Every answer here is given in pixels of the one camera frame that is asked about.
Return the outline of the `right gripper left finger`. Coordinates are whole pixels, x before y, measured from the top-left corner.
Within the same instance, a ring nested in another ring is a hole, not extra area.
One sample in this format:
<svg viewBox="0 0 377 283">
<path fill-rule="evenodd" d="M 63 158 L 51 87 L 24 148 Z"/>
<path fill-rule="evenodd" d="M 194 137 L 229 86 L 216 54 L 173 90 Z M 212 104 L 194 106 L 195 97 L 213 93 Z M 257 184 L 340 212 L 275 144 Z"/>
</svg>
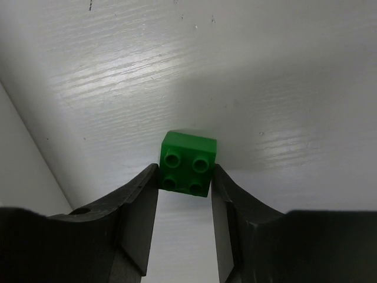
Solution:
<svg viewBox="0 0 377 283">
<path fill-rule="evenodd" d="M 147 273 L 159 168 L 69 214 L 1 208 L 2 282 L 140 282 Z"/>
</svg>

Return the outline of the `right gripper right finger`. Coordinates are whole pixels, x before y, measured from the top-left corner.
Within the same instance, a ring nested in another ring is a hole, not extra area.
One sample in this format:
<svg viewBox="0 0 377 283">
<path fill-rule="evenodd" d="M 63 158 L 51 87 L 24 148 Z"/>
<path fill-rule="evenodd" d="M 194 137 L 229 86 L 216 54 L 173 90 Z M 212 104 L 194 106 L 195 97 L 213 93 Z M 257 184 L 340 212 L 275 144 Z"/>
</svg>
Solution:
<svg viewBox="0 0 377 283">
<path fill-rule="evenodd" d="M 375 282 L 376 213 L 267 206 L 219 165 L 211 204 L 221 282 Z"/>
</svg>

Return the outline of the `green lego block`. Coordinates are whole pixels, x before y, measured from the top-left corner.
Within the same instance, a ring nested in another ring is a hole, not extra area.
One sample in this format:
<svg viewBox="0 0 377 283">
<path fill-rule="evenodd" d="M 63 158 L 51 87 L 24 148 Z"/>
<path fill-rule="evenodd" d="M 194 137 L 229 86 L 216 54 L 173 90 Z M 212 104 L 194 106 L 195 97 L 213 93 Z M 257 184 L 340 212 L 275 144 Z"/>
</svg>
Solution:
<svg viewBox="0 0 377 283">
<path fill-rule="evenodd" d="M 206 198 L 217 155 L 217 140 L 168 131 L 161 144 L 159 188 Z"/>
</svg>

